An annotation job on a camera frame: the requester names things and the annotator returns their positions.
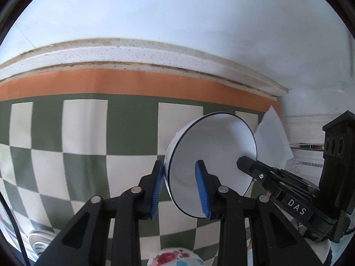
white tile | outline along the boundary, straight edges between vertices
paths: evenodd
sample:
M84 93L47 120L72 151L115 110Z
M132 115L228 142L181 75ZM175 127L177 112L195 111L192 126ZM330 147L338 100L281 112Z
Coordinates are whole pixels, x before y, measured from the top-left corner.
M27 253L27 255L32 261L37 261L38 260L38 255L35 252Z
M115 218L110 220L110 228L109 228L109 238L113 238L113 230L115 229Z
M0 204L0 223L2 220L4 220L5 222L7 222L8 224L11 225L10 218L8 217L8 215L5 211L5 208Z
M13 185L16 185L10 146L4 144L0 144L0 171L4 180L10 182Z
M106 167L110 196L116 197L137 186L141 177L152 172L157 156L107 155Z
M197 219L182 213L172 201L159 202L160 235L195 229Z
M142 260L152 258L160 251L160 236L141 237L139 240Z
M220 222L218 221L196 228L194 249L219 243L219 227Z
M165 155L176 132L201 116L203 116L203 107L201 106L159 103L158 155Z
M244 219L244 225L245 225L245 228L248 228L250 226L249 224L249 218L245 218Z
M63 153L32 149L31 156L39 193L69 200Z
M63 106L63 152L106 154L107 100L65 100Z
M17 246L15 246L13 240L11 239L11 236L10 236L10 234L8 232L8 229L5 227L5 225L4 225L4 223L2 222L1 219L0 219L0 231L3 234L3 236L5 237L6 241L9 242L15 248L17 248Z
M32 230L34 230L33 225L29 218L21 215L20 213L17 213L14 211L15 217L17 219L17 222L19 226L22 228L24 233L28 236Z
M247 123L251 131L255 133L256 128L258 128L258 122L259 122L259 117L257 114L239 112L239 111L235 111L235 114L240 118L242 118L244 122Z
M11 105L10 146L31 149L31 124L33 102Z
M5 188L5 185L4 185L4 181L2 180L2 178L0 178L0 192L1 194L3 195L6 203L8 204L9 208L12 209L12 206L11 206L11 203L10 203L10 200L8 199L8 193L6 192L6 188Z
M28 217L37 223L52 227L52 224L49 222L47 212L42 204L40 195L36 192L21 187L17 188Z
M26 236L26 234L24 234L22 232L20 232L20 235L21 235L22 241L24 243L24 247L26 248L26 250L28 250L28 247L31 247L28 237Z
M214 257L203 262L204 266L212 266Z
M75 200L71 200L70 203L73 208L74 214L77 214L81 207L85 205L85 202Z

red flower print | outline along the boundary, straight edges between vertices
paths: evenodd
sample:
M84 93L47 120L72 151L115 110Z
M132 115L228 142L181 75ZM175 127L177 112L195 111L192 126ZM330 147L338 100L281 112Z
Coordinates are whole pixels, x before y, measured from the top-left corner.
M178 257L175 253L163 253L158 258L158 266L163 265L165 263L176 260Z

white paper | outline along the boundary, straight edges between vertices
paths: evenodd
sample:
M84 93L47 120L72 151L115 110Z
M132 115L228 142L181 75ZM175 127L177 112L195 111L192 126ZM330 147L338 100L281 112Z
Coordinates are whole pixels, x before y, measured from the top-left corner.
M257 159L266 165L284 169L293 158L281 120L273 107L265 113L255 132Z

white bowl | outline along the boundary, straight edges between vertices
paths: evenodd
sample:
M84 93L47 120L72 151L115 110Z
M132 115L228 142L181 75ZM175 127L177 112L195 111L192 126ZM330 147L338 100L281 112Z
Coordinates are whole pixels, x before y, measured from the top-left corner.
M257 159L254 135L240 117L215 112L198 118L176 133L166 150L165 181L175 205L185 214L205 218L195 179L195 163L205 162L221 184L244 195L252 178L237 168L241 156Z

black mount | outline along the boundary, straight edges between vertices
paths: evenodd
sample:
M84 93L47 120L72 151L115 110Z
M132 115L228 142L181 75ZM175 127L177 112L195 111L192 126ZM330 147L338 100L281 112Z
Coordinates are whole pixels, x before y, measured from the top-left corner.
M346 213L355 206L355 115L347 111L323 129L325 163L319 188L243 156L237 161L238 168L261 181L271 196L242 197L208 174L202 160L196 163L208 197L209 219L221 219L218 266L234 266L237 261L247 265L245 218L250 222L255 266L322 265L275 204L303 223L313 240L338 242L344 235L350 223ZM152 173L142 177L138 187L111 199L91 198L42 253L36 266L104 266L111 218L116 219L111 265L141 266L138 220L154 218L162 169L162 162L156 161Z
M254 266L322 265L301 234L271 200L240 196L221 186L217 176L208 174L202 160L197 162L208 196L210 219L221 219L218 266L247 265L245 218L249 218Z
M299 232L267 196L240 196L207 173L197 162L210 197L210 219L221 219L218 266L247 265L244 219L249 218L255 266L322 265ZM153 191L162 168L156 161L152 174L121 196L92 197L42 253L36 266L104 266L110 219L115 218L111 265L141 266L139 219L152 218Z
M301 222L305 237L338 243L355 207L355 115L346 111L323 127L324 165L319 187L246 156L237 166L262 183L275 204Z

